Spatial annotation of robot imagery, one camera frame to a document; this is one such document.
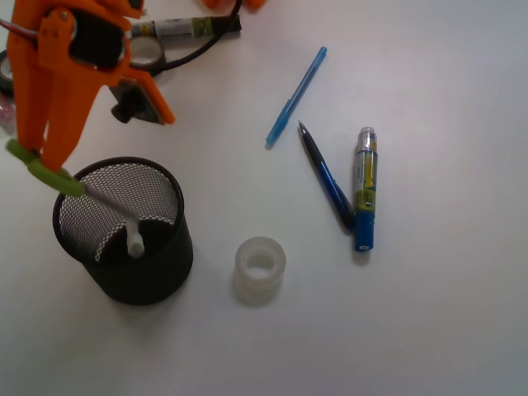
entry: mesh pen cup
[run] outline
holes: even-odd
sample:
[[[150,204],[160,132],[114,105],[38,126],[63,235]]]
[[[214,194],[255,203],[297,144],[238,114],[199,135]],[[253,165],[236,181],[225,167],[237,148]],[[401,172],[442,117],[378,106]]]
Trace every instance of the mesh pen cup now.
[[[183,194],[165,168],[142,158],[112,158],[75,178],[139,216],[145,253],[127,251],[127,218],[90,196],[59,195],[53,226],[63,249],[81,262],[112,299],[154,304],[174,293],[192,266],[192,242]]]

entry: black cable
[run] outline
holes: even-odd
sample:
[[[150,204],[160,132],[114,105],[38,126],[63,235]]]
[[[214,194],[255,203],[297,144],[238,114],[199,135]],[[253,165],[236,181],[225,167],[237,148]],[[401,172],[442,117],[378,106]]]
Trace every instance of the black cable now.
[[[153,68],[152,70],[149,70],[149,72],[152,75],[160,74],[161,72],[165,72],[167,70],[171,70],[173,68],[179,68],[180,66],[183,66],[184,64],[188,64],[192,60],[198,58],[200,55],[205,53],[208,49],[210,49],[213,45],[219,42],[219,40],[224,36],[225,33],[227,33],[231,27],[234,25],[235,21],[237,20],[238,12],[240,12],[240,7],[242,6],[243,0],[237,0],[237,2],[234,5],[233,10],[231,11],[231,14],[229,14],[230,22],[228,25],[226,25],[226,28],[217,33],[211,40],[207,41],[205,44],[203,44],[199,49],[197,49],[195,52],[188,54],[187,56],[184,56],[181,59],[172,60],[171,62],[167,62],[162,66],[157,66],[156,68]]]

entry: blue pen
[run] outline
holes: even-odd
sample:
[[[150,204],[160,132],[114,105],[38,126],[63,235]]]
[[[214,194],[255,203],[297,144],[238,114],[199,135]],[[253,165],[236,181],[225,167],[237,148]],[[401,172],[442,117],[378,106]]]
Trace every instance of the blue pen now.
[[[275,121],[273,128],[271,128],[271,132],[266,138],[266,144],[268,147],[272,147],[273,144],[275,144],[275,142],[277,141],[277,139],[279,139],[279,136],[281,136],[282,131],[286,127],[286,124],[288,124],[288,120],[290,119],[291,114],[294,112],[295,108],[299,104],[300,98],[303,97],[306,88],[312,81],[312,78],[314,78],[317,69],[323,62],[323,59],[326,55],[327,47],[321,47],[317,56],[310,65],[308,72],[306,72],[306,74],[304,75],[303,81],[300,82],[291,99],[286,102],[285,106],[279,114],[279,118],[277,118],[277,121]]]
[[[345,193],[341,190],[341,188],[339,188],[336,181],[333,179],[327,164],[324,162],[323,155],[321,155],[321,152],[317,148],[312,135],[300,121],[299,128],[308,156],[310,157],[310,160],[312,161],[312,164],[324,185],[324,189],[326,190],[330,200],[332,200],[333,207],[339,215],[342,225],[348,231],[354,231],[356,226],[356,216],[354,215],[354,210],[352,209],[347,196],[345,196]]]

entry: red wire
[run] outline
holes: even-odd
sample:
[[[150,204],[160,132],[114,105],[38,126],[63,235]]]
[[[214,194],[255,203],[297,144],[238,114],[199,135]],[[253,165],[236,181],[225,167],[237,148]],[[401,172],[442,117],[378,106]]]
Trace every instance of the red wire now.
[[[38,31],[31,31],[19,25],[15,25],[14,23],[4,21],[3,19],[0,19],[0,26],[8,29],[10,32],[15,33],[16,35],[20,35],[29,40],[36,40],[39,38]]]

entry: white desk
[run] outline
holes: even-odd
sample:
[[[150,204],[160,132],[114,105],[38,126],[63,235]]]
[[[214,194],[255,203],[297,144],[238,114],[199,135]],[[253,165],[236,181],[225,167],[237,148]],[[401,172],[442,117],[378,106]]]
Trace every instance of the white desk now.
[[[147,7],[147,19],[206,12]],[[55,240],[56,194],[1,152],[0,394],[526,395],[527,12],[523,0],[270,0],[242,12],[239,40],[158,79],[173,127],[120,124],[101,90],[66,168],[148,158],[186,199],[194,266],[150,308],[100,291]],[[266,151],[321,45],[323,66]],[[357,133],[378,133],[367,263],[298,118],[350,196]],[[288,263],[278,299],[251,309],[230,277],[257,235]]]

